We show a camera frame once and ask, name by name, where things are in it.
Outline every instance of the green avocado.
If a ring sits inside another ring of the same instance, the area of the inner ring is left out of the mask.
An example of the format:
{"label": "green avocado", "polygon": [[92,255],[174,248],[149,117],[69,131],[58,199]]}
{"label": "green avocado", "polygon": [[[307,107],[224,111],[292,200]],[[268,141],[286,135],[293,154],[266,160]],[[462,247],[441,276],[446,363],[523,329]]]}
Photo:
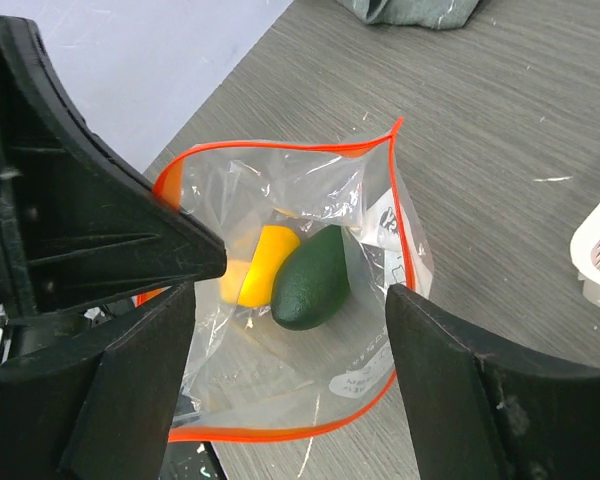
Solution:
{"label": "green avocado", "polygon": [[326,322],[351,289],[342,229],[323,228],[296,248],[273,281],[271,316],[281,327],[308,330]]}

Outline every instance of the plastic bag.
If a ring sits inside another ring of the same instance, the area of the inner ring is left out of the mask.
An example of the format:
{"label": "plastic bag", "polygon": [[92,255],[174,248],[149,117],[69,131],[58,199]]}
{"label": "plastic bag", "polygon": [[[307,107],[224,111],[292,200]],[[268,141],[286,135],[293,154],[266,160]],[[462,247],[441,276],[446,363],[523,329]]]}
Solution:
{"label": "plastic bag", "polygon": [[351,288],[336,315],[299,332],[276,324],[268,306],[223,302],[218,279],[196,284],[182,384],[196,412],[175,419],[171,441],[309,437],[353,421],[388,390],[387,288],[400,282],[428,296],[433,276],[395,166],[400,124],[347,144],[200,145],[162,172],[154,193],[218,234],[229,260],[250,261],[265,225],[288,226],[303,240],[326,225],[344,227]]}

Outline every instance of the label on bag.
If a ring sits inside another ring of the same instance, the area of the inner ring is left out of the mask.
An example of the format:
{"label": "label on bag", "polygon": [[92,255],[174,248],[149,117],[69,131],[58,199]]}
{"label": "label on bag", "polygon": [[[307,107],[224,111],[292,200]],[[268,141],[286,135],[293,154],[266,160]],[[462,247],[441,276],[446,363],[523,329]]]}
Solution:
{"label": "label on bag", "polygon": [[[402,209],[402,219],[405,223],[405,228],[408,230],[409,219],[404,209]],[[366,211],[362,221],[362,228],[357,230],[351,229],[351,233],[358,242],[365,245],[398,252],[402,249],[400,246],[400,234],[398,233],[398,219],[396,218],[391,190],[387,190]]]}
{"label": "label on bag", "polygon": [[384,288],[400,283],[407,284],[407,274],[404,269],[402,252],[384,251]]}
{"label": "label on bag", "polygon": [[387,340],[364,367],[333,377],[329,390],[340,397],[360,398],[384,379],[392,368],[393,356]]}

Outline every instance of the black plastic part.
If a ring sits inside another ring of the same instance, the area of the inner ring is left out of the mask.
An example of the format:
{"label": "black plastic part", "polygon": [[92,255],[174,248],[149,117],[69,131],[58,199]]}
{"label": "black plastic part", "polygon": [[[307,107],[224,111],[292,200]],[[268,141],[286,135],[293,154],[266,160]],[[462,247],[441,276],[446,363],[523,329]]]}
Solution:
{"label": "black plastic part", "polygon": [[155,480],[192,280],[225,267],[222,242],[88,130],[35,24],[0,17],[0,480]]}
{"label": "black plastic part", "polygon": [[225,264],[221,240],[158,202],[89,131],[36,25],[0,17],[0,297],[10,321],[217,277]]}
{"label": "black plastic part", "polygon": [[192,283],[0,367],[0,480],[155,480],[193,333]]}
{"label": "black plastic part", "polygon": [[423,480],[600,479],[600,369],[525,348],[398,285],[386,317]]}
{"label": "black plastic part", "polygon": [[8,358],[20,357],[49,347],[63,338],[71,338],[91,327],[91,320],[79,313],[58,315],[41,325],[11,329]]}
{"label": "black plastic part", "polygon": [[[193,413],[191,400],[178,397],[174,416]],[[167,445],[158,480],[226,480],[213,446],[209,442],[179,442]]]}

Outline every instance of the gray wooden table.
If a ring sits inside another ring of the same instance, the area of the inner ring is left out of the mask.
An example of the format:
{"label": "gray wooden table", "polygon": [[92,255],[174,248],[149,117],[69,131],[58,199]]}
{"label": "gray wooden table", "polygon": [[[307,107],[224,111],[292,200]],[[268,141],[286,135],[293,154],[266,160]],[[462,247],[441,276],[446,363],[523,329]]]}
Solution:
{"label": "gray wooden table", "polygon": [[[148,175],[194,143],[327,142],[385,132],[399,116],[434,301],[600,366],[600,310],[569,257],[600,201],[600,0],[485,1],[454,32],[365,28],[333,0],[296,0]],[[231,479],[418,478],[397,387],[310,449],[216,446]]]}

